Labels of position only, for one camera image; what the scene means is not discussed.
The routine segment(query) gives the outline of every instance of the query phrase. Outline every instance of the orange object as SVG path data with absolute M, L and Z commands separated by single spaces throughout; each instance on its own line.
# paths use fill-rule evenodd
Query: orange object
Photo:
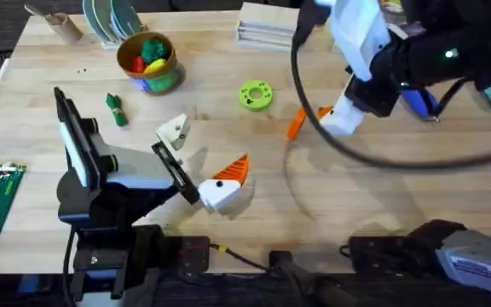
M 331 112 L 332 107 L 318 107 L 317 120 L 322 119 L 327 113 Z
M 297 137 L 297 133 L 303 126 L 304 119 L 306 119 L 306 113 L 304 109 L 299 108 L 295 113 L 295 117 L 287 129 L 287 139 L 294 140 Z
M 237 159 L 233 164 L 227 166 L 222 171 L 219 171 L 213 179 L 219 180 L 236 180 L 240 185 L 244 184 L 249 171 L 249 156 L 244 154 L 241 158 Z

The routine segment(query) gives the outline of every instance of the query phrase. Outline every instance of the green gear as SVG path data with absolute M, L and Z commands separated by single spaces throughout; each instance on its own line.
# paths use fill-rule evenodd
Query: green gear
M 272 87 L 261 80 L 251 80 L 242 84 L 238 99 L 250 111 L 262 111 L 272 103 Z

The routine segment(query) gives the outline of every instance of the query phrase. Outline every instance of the sticker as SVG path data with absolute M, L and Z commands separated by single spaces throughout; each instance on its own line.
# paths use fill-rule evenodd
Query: sticker
M 489 264 L 456 256 L 450 256 L 450 261 L 456 270 L 491 279 L 491 265 Z
M 177 82 L 178 79 L 179 75 L 174 70 L 167 72 L 165 75 L 157 78 L 148 78 L 147 83 L 149 84 L 149 88 L 152 91 L 158 92 L 162 90 L 168 90 Z
M 149 87 L 149 84 L 147 84 L 145 80 L 137 79 L 137 78 L 131 78 L 131 80 L 138 89 L 145 90 L 147 92 L 152 91 L 151 88 Z
M 5 191 L 5 195 L 9 195 L 12 188 L 13 188 L 13 182 L 9 182 L 9 185 L 7 186 L 7 190 Z

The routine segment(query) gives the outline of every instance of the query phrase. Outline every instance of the wooden table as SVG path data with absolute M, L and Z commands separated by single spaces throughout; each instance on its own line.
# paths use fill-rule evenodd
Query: wooden table
M 26 163 L 27 172 L 0 235 L 0 273 L 61 272 L 69 227 L 57 217 L 56 184 L 66 169 L 53 87 L 71 97 L 84 117 L 96 117 L 106 142 L 150 152 L 155 130 L 179 113 L 192 123 L 182 155 L 195 177 L 208 177 L 243 153 L 251 156 L 251 204 L 222 217 L 177 196 L 141 223 L 159 223 L 172 235 L 208 235 L 266 263 L 273 249 L 294 251 L 308 269 L 349 271 L 338 246 L 354 233 L 407 232 L 433 218 L 464 223 L 491 235 L 491 166 L 447 173 L 380 171 L 343 158 L 305 125 L 288 143 L 286 128 L 298 107 L 289 56 L 235 44 L 238 12 L 141 14 L 176 46 L 187 79 L 178 91 L 146 96 L 118 68 L 115 51 L 103 51 L 89 34 L 64 45 L 32 17 L 0 84 L 0 162 Z M 72 19 L 90 32 L 83 16 Z M 331 54 L 331 40 L 316 33 L 300 56 L 301 74 L 315 106 L 332 105 L 348 75 Z M 269 82 L 273 105 L 251 113 L 238 89 L 250 79 Z M 435 87 L 440 97 L 448 84 Z M 120 130 L 105 105 L 107 92 L 124 100 L 131 121 Z M 491 150 L 491 113 L 461 90 L 436 125 L 420 123 L 401 105 L 388 119 L 372 115 L 347 143 L 392 159 L 446 159 Z M 211 270 L 251 271 L 212 253 Z

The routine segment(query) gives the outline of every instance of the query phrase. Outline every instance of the paper cup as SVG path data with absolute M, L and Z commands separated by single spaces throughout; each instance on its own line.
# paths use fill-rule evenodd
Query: paper cup
M 170 51 L 170 57 L 165 65 L 156 72 L 138 73 L 132 71 L 133 61 L 142 52 L 143 42 L 156 39 Z M 177 61 L 176 50 L 170 40 L 155 32 L 142 32 L 125 40 L 117 51 L 117 61 L 120 68 L 132 79 L 132 82 L 149 94 L 163 95 L 175 89 L 184 79 L 184 71 Z

